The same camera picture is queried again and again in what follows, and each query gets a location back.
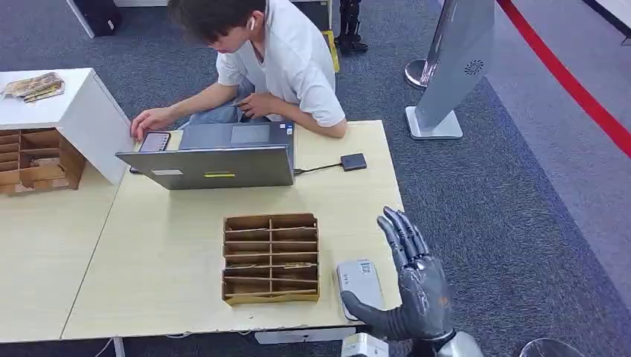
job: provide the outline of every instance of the laptop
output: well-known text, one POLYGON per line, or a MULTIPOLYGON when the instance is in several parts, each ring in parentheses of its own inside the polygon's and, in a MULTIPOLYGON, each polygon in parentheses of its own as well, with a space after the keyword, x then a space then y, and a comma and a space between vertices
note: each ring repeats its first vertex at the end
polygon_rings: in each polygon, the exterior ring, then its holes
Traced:
POLYGON ((116 156, 168 190, 290 186, 293 129, 284 122, 193 125, 177 151, 116 156))

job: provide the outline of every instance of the smartphone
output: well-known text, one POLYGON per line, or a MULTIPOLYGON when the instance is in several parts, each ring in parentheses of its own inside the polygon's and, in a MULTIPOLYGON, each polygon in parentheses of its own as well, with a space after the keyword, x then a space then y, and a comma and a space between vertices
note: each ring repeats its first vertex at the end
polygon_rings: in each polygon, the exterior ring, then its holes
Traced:
MULTIPOLYGON (((171 139, 170 132, 149 132, 147 133, 147 136, 144 137, 144 141, 140 146, 139 152, 165 151, 167 149, 169 139, 171 139)), ((130 167, 129 171, 131 173, 140 173, 140 171, 133 167, 130 167)))

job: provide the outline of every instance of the silver stanchion base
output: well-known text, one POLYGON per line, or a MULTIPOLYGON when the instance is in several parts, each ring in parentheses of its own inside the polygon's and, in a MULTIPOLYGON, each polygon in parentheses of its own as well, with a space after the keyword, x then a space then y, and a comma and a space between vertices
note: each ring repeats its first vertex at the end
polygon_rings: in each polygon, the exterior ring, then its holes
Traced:
POLYGON ((406 66, 406 80, 410 86, 416 89, 427 89, 427 83, 421 83, 420 78, 423 75, 423 69, 425 68, 425 60, 417 59, 408 63, 406 66))
POLYGON ((421 131, 416 118, 416 107, 409 106, 406 108, 406 117, 408 119, 408 127, 410 134, 415 140, 429 139, 459 139, 462 138, 462 129, 460 123, 451 111, 434 129, 430 131, 421 131))
POLYGON ((575 348, 550 338, 538 338, 526 344, 519 357, 585 357, 575 348))

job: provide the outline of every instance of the hand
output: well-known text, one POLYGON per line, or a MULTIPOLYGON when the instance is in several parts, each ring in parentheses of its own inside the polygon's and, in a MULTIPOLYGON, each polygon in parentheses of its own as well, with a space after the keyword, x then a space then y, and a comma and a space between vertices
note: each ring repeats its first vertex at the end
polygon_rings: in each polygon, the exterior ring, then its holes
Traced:
POLYGON ((248 118, 260 118, 270 114, 278 114, 278 107, 285 103, 271 93, 253 93, 237 105, 248 118))
POLYGON ((418 228, 403 212, 385 207, 383 213, 377 224, 392 250, 403 303, 382 311, 346 291, 342 292, 344 305, 359 320, 396 340, 431 340, 450 334, 451 304, 440 260, 429 253, 418 228))
POLYGON ((176 119, 171 108, 147 109, 134 118, 130 134, 136 141, 142 141, 145 132, 163 129, 176 119))

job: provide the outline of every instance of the jeans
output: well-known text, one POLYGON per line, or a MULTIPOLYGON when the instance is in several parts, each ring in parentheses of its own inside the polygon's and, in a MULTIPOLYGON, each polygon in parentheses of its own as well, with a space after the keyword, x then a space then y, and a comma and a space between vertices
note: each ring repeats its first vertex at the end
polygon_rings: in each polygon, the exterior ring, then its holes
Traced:
POLYGON ((267 122, 269 119, 265 117, 261 118, 247 118, 243 116, 243 111, 238 106, 232 106, 235 103, 239 103, 241 100, 246 99, 250 94, 254 93, 254 84, 249 80, 243 79, 239 88, 237 89, 237 96, 234 99, 225 102, 223 105, 213 109, 209 109, 205 112, 195 113, 190 116, 188 123, 179 127, 179 130, 183 130, 189 125, 199 124, 221 124, 221 123, 236 123, 239 121, 244 122, 267 122))

